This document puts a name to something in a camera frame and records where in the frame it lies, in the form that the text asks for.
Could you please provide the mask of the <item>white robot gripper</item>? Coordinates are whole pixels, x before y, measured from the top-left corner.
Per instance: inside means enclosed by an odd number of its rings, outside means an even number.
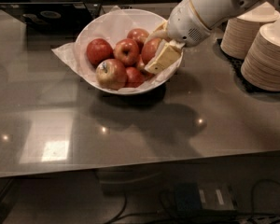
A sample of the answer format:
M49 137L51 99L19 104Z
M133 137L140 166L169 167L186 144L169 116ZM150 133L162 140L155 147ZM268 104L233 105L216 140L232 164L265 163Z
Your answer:
M191 0L182 0L164 21L147 37L148 43L160 39L155 56L145 69L154 75L175 64L182 57L182 49L194 47L210 36L211 30L205 26Z

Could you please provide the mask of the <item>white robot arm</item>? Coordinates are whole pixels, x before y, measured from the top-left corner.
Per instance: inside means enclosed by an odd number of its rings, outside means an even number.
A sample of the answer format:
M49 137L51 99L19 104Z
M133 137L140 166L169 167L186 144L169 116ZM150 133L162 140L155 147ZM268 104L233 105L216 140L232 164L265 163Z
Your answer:
M158 74L180 58L183 47L200 44L222 22L240 16L263 2L280 13L280 0L182 0L167 22L151 34L163 41L145 69Z

